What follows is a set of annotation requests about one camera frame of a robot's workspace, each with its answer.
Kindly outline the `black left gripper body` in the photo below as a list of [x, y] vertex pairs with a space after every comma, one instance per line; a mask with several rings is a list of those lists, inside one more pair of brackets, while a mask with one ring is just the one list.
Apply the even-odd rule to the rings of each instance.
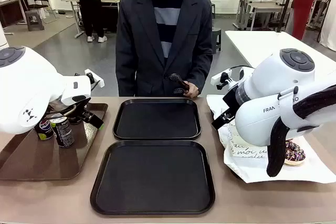
[[86, 109], [86, 106], [90, 100], [91, 98], [87, 98], [73, 105], [73, 109], [67, 114], [67, 118], [70, 124], [79, 124], [80, 122], [84, 122], [83, 114], [85, 112], [90, 112]]

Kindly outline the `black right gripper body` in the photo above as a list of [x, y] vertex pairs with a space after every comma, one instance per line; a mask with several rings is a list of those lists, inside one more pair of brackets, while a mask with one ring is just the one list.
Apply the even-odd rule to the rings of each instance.
[[225, 110], [225, 115], [235, 116], [237, 110], [239, 109], [239, 103], [236, 99], [236, 90], [237, 87], [231, 88], [228, 93], [223, 97], [223, 101], [228, 106], [228, 109]]

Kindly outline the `person's left hand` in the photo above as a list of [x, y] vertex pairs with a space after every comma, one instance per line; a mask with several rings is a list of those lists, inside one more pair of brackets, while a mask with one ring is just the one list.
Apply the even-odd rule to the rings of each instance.
[[190, 99], [196, 98], [199, 95], [199, 88], [188, 81], [184, 81], [188, 85], [188, 90], [184, 92], [184, 96]]

